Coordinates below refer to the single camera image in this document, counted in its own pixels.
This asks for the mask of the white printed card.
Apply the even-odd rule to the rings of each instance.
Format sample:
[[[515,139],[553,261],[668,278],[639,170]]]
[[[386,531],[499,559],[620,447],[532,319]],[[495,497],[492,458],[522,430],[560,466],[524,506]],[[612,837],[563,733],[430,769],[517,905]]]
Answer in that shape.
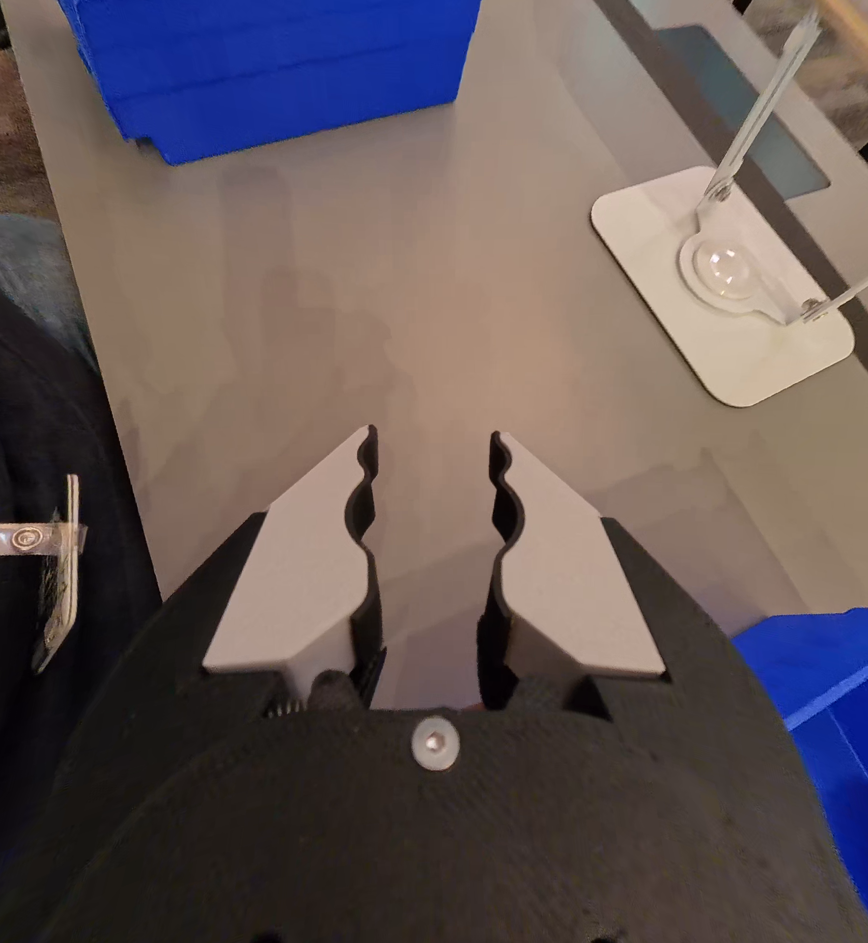
[[[86,538],[86,527],[79,520],[80,508],[79,476],[69,473],[63,515],[56,514],[40,528],[40,555],[45,558],[46,569],[39,596],[40,635],[31,662],[32,671],[38,675],[50,665],[77,617],[79,562]]]

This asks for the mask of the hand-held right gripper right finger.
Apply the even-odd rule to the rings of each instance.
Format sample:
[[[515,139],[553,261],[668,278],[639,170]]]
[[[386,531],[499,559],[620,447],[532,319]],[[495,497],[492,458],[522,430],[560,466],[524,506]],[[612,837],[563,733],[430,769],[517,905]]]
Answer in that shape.
[[[501,710],[528,677],[565,696],[591,677],[660,679],[665,662],[600,511],[511,434],[489,440],[502,539],[476,630],[479,696]]]

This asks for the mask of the person's dark clothing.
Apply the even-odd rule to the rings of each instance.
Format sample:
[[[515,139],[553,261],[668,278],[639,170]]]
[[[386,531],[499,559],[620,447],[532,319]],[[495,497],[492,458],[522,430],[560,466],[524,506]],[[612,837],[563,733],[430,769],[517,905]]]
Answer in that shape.
[[[35,671],[55,556],[0,555],[0,887],[99,684],[160,605],[152,560],[61,230],[0,214],[0,525],[68,517],[74,625]]]

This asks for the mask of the clear acrylic stand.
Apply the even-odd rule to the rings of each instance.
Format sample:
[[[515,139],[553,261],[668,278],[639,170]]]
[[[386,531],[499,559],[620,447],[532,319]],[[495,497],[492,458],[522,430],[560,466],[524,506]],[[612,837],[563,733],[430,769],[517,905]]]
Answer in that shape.
[[[868,276],[833,299],[800,301],[786,277],[805,271],[756,209],[734,204],[735,178],[750,147],[780,103],[820,33],[812,4],[784,43],[766,87],[738,127],[695,208],[697,232],[680,247],[681,276],[710,306],[733,314],[761,313],[777,324],[810,324],[868,288]]]

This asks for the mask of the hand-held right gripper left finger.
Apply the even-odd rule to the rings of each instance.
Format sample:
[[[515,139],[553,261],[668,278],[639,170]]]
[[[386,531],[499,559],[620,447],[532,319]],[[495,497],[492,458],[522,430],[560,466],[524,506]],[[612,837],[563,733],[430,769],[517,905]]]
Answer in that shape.
[[[278,672],[303,701],[328,670],[370,706],[386,657],[375,559],[378,432],[357,429],[273,501],[204,654],[212,674]]]

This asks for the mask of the blue plastic bin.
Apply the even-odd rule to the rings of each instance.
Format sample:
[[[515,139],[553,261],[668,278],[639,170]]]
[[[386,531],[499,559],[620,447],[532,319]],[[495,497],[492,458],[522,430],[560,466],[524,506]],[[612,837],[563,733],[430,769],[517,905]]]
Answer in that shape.
[[[125,140],[171,166],[459,91],[479,1],[61,1]]]
[[[868,608],[770,617],[734,646],[791,732],[868,910]]]

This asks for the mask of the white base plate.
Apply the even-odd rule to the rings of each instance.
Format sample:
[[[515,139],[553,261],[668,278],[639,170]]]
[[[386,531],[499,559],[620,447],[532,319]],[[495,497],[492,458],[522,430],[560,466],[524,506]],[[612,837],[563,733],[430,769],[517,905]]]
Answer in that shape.
[[[845,360],[854,336],[838,310],[810,324],[783,326],[757,312],[718,310],[690,291],[679,250],[698,230],[695,208],[713,174],[710,167],[694,167],[606,194],[590,218],[704,388],[724,405],[750,407]],[[735,186],[734,204],[756,209],[777,234]],[[826,299],[806,268],[786,281],[802,302]]]

